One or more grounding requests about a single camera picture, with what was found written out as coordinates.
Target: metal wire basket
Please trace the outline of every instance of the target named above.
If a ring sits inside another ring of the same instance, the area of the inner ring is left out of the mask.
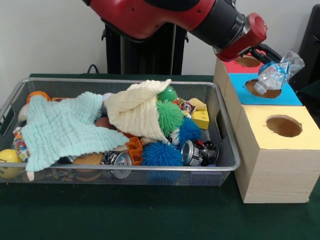
[[[13,130],[18,127],[18,113],[31,92],[44,91],[51,97],[75,98],[84,92],[117,93],[141,81],[105,79],[28,78],[20,81],[0,110],[4,121],[0,128],[0,151],[10,149]],[[209,82],[172,82],[182,99],[198,98],[207,105],[210,118],[208,130],[202,130],[204,141],[219,147],[216,167],[202,166],[123,166],[54,164],[35,173],[32,183],[112,184],[112,185],[176,185],[221,186],[231,171],[240,165],[239,150],[219,87]],[[20,168],[15,178],[0,178],[0,183],[29,183],[26,163],[0,161],[0,171]]]

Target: plastic bottle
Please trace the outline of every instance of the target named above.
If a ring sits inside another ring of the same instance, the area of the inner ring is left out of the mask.
[[[282,56],[280,63],[271,61],[260,68],[258,82],[254,85],[259,94],[263,95],[267,90],[281,90],[305,66],[304,61],[293,51],[286,51]]]

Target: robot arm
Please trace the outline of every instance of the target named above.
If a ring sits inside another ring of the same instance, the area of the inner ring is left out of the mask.
[[[264,64],[282,59],[262,44],[267,39],[263,19],[256,13],[239,13],[235,0],[83,1],[115,32],[135,42],[143,42],[163,24],[173,23],[211,45],[225,62],[248,53]]]

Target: light blue cloth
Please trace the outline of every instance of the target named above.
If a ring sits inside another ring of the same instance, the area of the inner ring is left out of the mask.
[[[91,92],[61,102],[32,97],[22,129],[30,153],[26,170],[37,172],[61,157],[103,153],[129,142],[122,133],[95,126],[102,101]]]

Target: cream towel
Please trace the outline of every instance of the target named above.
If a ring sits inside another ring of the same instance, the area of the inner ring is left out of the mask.
[[[170,83],[171,79],[146,80],[111,96],[104,102],[110,123],[124,133],[167,143],[159,126],[156,99]]]

